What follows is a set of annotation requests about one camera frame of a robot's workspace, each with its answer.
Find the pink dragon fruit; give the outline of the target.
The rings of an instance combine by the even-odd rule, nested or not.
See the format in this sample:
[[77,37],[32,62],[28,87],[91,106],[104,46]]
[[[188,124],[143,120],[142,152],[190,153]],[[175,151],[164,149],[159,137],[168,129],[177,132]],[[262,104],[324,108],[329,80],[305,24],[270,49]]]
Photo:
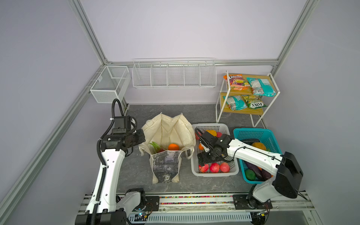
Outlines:
[[161,152],[164,152],[165,150],[159,145],[157,144],[156,142],[151,142],[150,145],[154,148],[154,151],[156,153],[161,153]]

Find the orange fruit large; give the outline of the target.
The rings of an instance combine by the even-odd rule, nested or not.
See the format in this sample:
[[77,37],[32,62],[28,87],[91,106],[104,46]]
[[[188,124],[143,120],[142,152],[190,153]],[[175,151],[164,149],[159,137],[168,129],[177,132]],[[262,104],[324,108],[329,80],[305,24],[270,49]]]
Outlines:
[[168,146],[167,148],[169,151],[179,151],[180,150],[180,147],[179,145],[175,144],[175,143],[172,143]]

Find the cream canvas grocery bag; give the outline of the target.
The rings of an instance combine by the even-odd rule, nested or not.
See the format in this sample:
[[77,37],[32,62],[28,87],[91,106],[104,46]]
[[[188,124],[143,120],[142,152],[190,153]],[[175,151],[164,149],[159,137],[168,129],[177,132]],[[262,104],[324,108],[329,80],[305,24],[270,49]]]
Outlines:
[[[195,150],[196,137],[192,124],[183,114],[170,117],[162,113],[147,120],[142,130],[145,134],[145,142],[139,145],[141,155],[149,154],[149,162],[152,171],[152,182],[178,183],[182,154],[190,159]],[[156,153],[150,145],[156,142],[165,151]],[[179,145],[179,151],[169,151],[170,144]]]

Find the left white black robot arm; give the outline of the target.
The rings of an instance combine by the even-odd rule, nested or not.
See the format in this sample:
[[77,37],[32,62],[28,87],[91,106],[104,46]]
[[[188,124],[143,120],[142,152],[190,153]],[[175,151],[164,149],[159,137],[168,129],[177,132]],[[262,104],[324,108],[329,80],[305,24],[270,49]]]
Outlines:
[[133,211],[145,212],[138,220],[145,221],[159,209],[159,196],[146,197],[143,188],[129,189],[123,198],[117,196],[117,185],[123,160],[133,153],[133,148],[145,142],[142,129],[132,116],[115,116],[115,98],[111,106],[111,124],[96,144],[100,167],[91,200],[84,214],[77,215],[76,225],[126,225],[131,224]]

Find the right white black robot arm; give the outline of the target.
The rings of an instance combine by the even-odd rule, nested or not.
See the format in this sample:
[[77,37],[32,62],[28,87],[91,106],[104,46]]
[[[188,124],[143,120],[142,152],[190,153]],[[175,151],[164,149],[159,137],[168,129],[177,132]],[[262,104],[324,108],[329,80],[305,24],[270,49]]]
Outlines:
[[270,210],[272,198],[295,199],[300,196],[299,188],[303,172],[293,154],[268,152],[227,134],[215,137],[207,131],[202,132],[197,127],[195,134],[204,147],[204,151],[197,155],[200,166],[218,161],[228,163],[238,158],[262,168],[271,175],[263,183],[254,185],[248,195],[235,198],[236,205],[242,209]]

